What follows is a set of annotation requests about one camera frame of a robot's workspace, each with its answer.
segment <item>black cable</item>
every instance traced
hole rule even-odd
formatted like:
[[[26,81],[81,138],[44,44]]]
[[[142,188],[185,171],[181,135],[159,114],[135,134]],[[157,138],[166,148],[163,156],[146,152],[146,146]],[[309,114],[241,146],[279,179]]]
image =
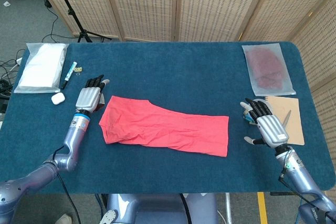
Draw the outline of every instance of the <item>black cable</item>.
[[[3,69],[5,69],[5,72],[6,72],[5,74],[7,75],[8,82],[9,82],[9,84],[10,84],[11,86],[13,86],[12,83],[10,82],[10,78],[9,78],[9,76],[8,76],[7,69],[6,69],[4,66],[2,66],[2,65],[0,65],[0,67],[2,67]]]
[[[67,36],[58,35],[58,34],[47,34],[46,36],[43,37],[43,39],[41,40],[41,43],[43,43],[45,38],[47,38],[48,36],[51,36],[51,35],[58,36],[58,37],[61,37],[61,38],[66,38],[66,39],[78,39],[78,37],[67,37]]]
[[[95,196],[95,198],[98,202],[98,205],[100,207],[100,219],[102,219],[104,217],[103,205],[102,205],[101,200],[99,198],[99,194],[95,194],[94,196]]]
[[[284,176],[286,174],[286,169],[284,168],[281,172],[281,175],[279,177],[279,181],[286,186],[289,190],[291,190],[295,195],[299,196],[301,199],[303,199],[305,202],[307,202],[311,207],[316,208],[317,210],[321,210],[319,207],[315,206],[312,202],[310,202],[309,200],[307,200],[306,198],[304,198],[304,196],[302,196],[301,194],[299,194],[295,189],[293,189],[290,185],[288,185],[282,176]],[[336,220],[333,219],[327,212],[325,213],[325,216],[327,216],[333,223],[336,223]]]
[[[10,74],[10,73],[12,73],[12,72],[18,72],[17,70],[12,70],[12,71],[10,71],[10,72],[8,72],[8,74]]]
[[[55,160],[56,153],[57,153],[59,150],[63,149],[63,148],[64,148],[64,145],[62,145],[62,147],[60,147],[60,148],[58,148],[58,149],[56,149],[56,150],[54,151],[54,153],[53,153],[53,155],[52,155],[52,156],[53,156],[53,157],[52,157],[52,158],[53,158],[52,160]],[[81,222],[80,222],[80,218],[79,218],[79,214],[78,214],[78,211],[77,211],[77,208],[76,208],[74,202],[72,201],[72,199],[71,199],[71,197],[70,197],[70,195],[69,195],[69,193],[68,193],[68,189],[67,189],[67,187],[65,186],[65,184],[64,184],[64,182],[63,182],[63,179],[61,178],[61,175],[59,175],[59,173],[57,173],[57,177],[59,178],[59,181],[61,182],[62,187],[63,187],[63,189],[64,189],[64,192],[66,193],[66,195],[67,195],[67,197],[68,197],[68,199],[69,199],[69,201],[70,201],[70,203],[71,203],[73,209],[75,210],[75,213],[76,213],[76,216],[77,216],[78,223],[81,224]]]
[[[3,67],[13,67],[16,65],[16,60],[15,59],[10,59],[8,61],[3,61],[3,60],[0,60],[1,63],[1,66]]]
[[[57,150],[54,151],[54,153],[53,153],[53,155],[52,155],[52,156],[53,156],[53,157],[52,157],[52,158],[53,158],[52,160],[55,160],[56,153],[57,153],[59,150],[63,149],[63,148],[64,148],[64,145],[62,145],[62,147],[60,147],[60,148],[58,148]]]
[[[47,10],[48,10],[49,12],[51,12],[52,14],[54,14],[54,15],[56,16],[54,22],[52,23],[53,25],[51,26],[50,38],[51,38],[55,43],[58,43],[57,41],[55,41],[55,40],[53,39],[54,24],[55,24],[55,22],[58,20],[58,16],[57,16],[54,12],[52,12],[52,11],[48,8],[48,6],[46,6],[46,8],[47,8]]]
[[[0,94],[5,96],[10,96],[12,86],[9,85],[8,81],[0,80]]]
[[[78,223],[81,224],[81,222],[80,222],[80,218],[79,218],[79,214],[78,214],[78,211],[77,211],[77,208],[76,208],[74,202],[72,201],[72,199],[71,199],[71,197],[70,197],[70,195],[69,195],[69,193],[68,193],[67,187],[65,186],[65,184],[64,184],[64,182],[63,182],[63,179],[61,178],[61,176],[59,175],[59,173],[57,174],[57,177],[59,178],[59,181],[61,182],[62,187],[63,187],[63,189],[64,189],[64,191],[65,191],[65,193],[66,193],[66,195],[67,195],[67,197],[68,197],[68,199],[69,199],[69,201],[70,201],[72,207],[73,207],[73,209],[75,210],[75,213],[76,213],[76,216],[77,216]]]
[[[180,197],[181,197],[184,209],[185,209],[185,214],[187,215],[188,224],[192,224],[187,201],[185,201],[185,198],[184,198],[183,194],[180,194]]]
[[[25,49],[19,49],[19,50],[16,52],[16,56],[15,56],[15,61],[16,61],[16,63],[17,63],[17,54],[18,54],[20,51],[22,51],[22,50],[25,50]]]

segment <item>robotic arm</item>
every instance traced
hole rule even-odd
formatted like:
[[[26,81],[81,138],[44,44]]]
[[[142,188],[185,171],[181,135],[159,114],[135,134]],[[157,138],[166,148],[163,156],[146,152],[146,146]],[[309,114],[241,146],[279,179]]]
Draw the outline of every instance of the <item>robotic arm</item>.
[[[59,172],[70,172],[75,169],[78,161],[80,143],[90,122],[90,115],[104,106],[104,96],[101,93],[109,80],[103,80],[104,75],[89,79],[80,91],[76,113],[72,118],[63,147],[68,148],[67,154],[58,154],[56,150],[44,163],[26,177],[0,182],[0,224],[10,224],[17,204],[21,198],[29,193],[36,192],[51,181]]]
[[[336,223],[336,205],[316,185],[296,151],[287,145],[289,136],[283,124],[272,115],[266,103],[250,99],[246,101],[249,104],[241,102],[240,105],[245,109],[245,116],[252,118],[257,125],[262,138],[244,139],[250,144],[266,144],[275,149],[276,159],[282,166],[279,181],[293,190],[284,181],[285,175],[288,175],[296,189],[294,193],[307,202],[299,207],[303,221],[307,224]],[[315,200],[307,201],[302,196],[304,194],[311,194]]]

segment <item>shoe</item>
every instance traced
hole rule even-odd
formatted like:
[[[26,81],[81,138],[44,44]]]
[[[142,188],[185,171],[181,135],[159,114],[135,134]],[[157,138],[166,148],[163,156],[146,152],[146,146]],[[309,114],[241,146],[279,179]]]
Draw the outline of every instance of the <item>shoe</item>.
[[[59,218],[55,224],[72,224],[72,218],[67,214],[63,214],[61,218]]]

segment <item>power strip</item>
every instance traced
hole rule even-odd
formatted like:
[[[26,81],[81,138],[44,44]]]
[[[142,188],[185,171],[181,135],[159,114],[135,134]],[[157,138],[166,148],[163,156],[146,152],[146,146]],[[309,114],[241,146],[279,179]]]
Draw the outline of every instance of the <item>power strip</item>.
[[[20,57],[20,58],[18,58],[18,59],[16,60],[16,64],[18,64],[18,65],[20,66],[21,61],[22,61],[22,57]]]

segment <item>yellow tape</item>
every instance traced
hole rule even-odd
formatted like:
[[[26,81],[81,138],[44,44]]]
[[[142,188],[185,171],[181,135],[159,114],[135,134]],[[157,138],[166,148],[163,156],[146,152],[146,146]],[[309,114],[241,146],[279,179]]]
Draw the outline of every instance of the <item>yellow tape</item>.
[[[260,224],[267,224],[267,214],[266,214],[264,193],[262,191],[259,191],[257,195],[258,195],[258,205],[259,205],[259,214],[260,214]]]

